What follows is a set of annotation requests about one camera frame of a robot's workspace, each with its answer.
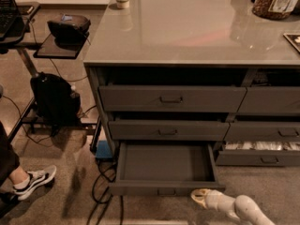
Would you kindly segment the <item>grey drawer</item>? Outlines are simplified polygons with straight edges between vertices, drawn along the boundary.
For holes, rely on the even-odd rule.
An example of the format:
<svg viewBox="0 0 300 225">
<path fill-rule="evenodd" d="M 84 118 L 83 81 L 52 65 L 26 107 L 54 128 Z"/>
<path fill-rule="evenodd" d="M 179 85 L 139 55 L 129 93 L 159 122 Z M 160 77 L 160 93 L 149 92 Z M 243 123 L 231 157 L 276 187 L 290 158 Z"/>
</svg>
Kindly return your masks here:
<svg viewBox="0 0 300 225">
<path fill-rule="evenodd" d="M 252 142 L 226 142 L 216 151 L 218 166 L 292 167 L 300 166 L 300 152 L 257 149 Z"/>
<path fill-rule="evenodd" d="M 115 140 L 221 141 L 229 128 L 218 121 L 116 120 L 109 123 Z"/>
<path fill-rule="evenodd" d="M 299 113 L 300 88 L 249 87 L 238 111 L 240 113 Z"/>
<path fill-rule="evenodd" d="M 228 142 L 299 142 L 300 124 L 289 122 L 234 122 L 224 138 Z"/>
<path fill-rule="evenodd" d="M 123 142 L 115 181 L 116 196 L 187 196 L 197 188 L 223 191 L 212 148 L 199 142 Z"/>
<path fill-rule="evenodd" d="M 246 93 L 232 86 L 108 85 L 98 88 L 107 112 L 235 113 Z"/>
</svg>

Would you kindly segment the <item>grey drawer cabinet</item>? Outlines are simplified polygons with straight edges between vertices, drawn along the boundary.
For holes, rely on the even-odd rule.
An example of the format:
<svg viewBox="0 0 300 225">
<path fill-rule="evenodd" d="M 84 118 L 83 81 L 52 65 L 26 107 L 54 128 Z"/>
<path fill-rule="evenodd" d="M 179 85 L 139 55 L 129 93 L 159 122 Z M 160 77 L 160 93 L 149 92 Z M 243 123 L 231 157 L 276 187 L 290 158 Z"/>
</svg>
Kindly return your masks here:
<svg viewBox="0 0 300 225">
<path fill-rule="evenodd" d="M 116 120 L 218 121 L 229 128 L 234 122 L 299 123 L 299 113 L 240 113 L 240 106 L 236 112 L 107 112 L 98 91 L 108 85 L 232 86 L 246 93 L 249 87 L 299 87 L 299 55 L 283 36 L 298 30 L 297 17 L 266 20 L 252 12 L 249 0 L 109 5 L 84 59 L 109 146 L 234 143 L 226 135 L 221 141 L 115 140 L 109 123 Z"/>
</svg>

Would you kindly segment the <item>blue box on floor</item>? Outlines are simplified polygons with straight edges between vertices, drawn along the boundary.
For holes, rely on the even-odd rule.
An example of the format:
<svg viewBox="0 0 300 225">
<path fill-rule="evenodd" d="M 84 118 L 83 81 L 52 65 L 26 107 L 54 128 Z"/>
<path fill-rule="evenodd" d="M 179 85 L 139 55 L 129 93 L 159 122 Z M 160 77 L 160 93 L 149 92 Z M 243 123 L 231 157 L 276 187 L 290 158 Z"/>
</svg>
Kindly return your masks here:
<svg viewBox="0 0 300 225">
<path fill-rule="evenodd" d="M 111 148 L 106 141 L 97 142 L 96 158 L 98 159 L 110 159 L 112 158 Z"/>
</svg>

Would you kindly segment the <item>grey sneaker on floor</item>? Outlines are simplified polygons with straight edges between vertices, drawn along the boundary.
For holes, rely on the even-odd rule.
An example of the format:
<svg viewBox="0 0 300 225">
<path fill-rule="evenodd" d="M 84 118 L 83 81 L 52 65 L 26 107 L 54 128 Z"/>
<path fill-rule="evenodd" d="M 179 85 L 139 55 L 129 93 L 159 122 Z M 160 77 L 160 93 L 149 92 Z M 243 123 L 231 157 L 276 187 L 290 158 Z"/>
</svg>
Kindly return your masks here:
<svg viewBox="0 0 300 225">
<path fill-rule="evenodd" d="M 49 185 L 56 174 L 57 168 L 54 165 L 43 170 L 27 172 L 26 179 L 13 186 L 13 192 L 19 201 L 26 200 L 37 188 Z"/>
</svg>

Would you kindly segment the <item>black backpack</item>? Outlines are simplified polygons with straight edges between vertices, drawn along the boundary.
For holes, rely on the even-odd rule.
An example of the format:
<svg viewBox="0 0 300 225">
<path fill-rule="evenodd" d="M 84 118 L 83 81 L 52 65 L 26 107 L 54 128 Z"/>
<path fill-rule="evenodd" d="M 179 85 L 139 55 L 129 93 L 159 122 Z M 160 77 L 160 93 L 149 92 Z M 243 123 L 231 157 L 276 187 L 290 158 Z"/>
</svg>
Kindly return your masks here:
<svg viewBox="0 0 300 225">
<path fill-rule="evenodd" d="M 66 80 L 40 72 L 30 80 L 30 85 L 37 104 L 37 114 L 45 122 L 56 128 L 80 124 L 78 112 L 81 97 Z"/>
</svg>

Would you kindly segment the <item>person leg black trousers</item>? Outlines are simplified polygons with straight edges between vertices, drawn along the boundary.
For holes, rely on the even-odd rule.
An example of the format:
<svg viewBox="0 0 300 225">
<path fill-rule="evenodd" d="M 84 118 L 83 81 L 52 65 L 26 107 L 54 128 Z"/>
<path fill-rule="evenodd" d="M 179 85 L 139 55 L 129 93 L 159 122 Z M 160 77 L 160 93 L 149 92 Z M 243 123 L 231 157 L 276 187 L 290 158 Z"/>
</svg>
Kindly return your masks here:
<svg viewBox="0 0 300 225">
<path fill-rule="evenodd" d="M 3 124 L 0 122 L 0 186 L 3 185 L 10 174 L 19 166 L 19 157 L 8 141 L 8 135 Z"/>
</svg>

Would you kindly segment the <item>dark side shelf tray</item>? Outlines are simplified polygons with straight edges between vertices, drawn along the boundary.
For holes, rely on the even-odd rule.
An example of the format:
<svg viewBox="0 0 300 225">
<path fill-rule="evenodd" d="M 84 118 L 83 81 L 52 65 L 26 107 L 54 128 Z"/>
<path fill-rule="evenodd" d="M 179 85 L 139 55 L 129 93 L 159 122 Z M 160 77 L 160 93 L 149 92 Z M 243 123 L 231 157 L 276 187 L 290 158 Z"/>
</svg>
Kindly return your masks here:
<svg viewBox="0 0 300 225">
<path fill-rule="evenodd" d="M 70 42 L 60 41 L 53 35 L 48 35 L 44 42 L 34 53 L 35 58 L 76 59 L 81 52 L 89 34 L 86 33 L 81 40 Z"/>
</svg>

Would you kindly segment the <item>black headset device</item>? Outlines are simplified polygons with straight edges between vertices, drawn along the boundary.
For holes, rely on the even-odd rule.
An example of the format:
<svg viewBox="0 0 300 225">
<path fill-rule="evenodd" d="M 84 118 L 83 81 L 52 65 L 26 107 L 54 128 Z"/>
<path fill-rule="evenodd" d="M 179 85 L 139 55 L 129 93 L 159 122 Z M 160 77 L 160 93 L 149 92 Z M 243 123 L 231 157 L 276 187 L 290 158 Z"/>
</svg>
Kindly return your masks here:
<svg viewBox="0 0 300 225">
<path fill-rule="evenodd" d="M 91 22 L 82 15 L 61 14 L 47 24 L 57 41 L 73 43 L 86 38 Z"/>
</svg>

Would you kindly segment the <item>black laptop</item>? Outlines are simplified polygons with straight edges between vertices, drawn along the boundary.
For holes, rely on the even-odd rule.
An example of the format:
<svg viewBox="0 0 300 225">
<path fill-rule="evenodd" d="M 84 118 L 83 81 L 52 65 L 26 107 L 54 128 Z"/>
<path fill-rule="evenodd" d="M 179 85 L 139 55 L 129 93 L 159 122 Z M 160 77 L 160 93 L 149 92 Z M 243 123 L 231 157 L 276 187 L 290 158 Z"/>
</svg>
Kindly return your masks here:
<svg viewBox="0 0 300 225">
<path fill-rule="evenodd" d="M 0 0 L 0 39 L 3 40 L 20 15 L 15 0 Z"/>
</svg>

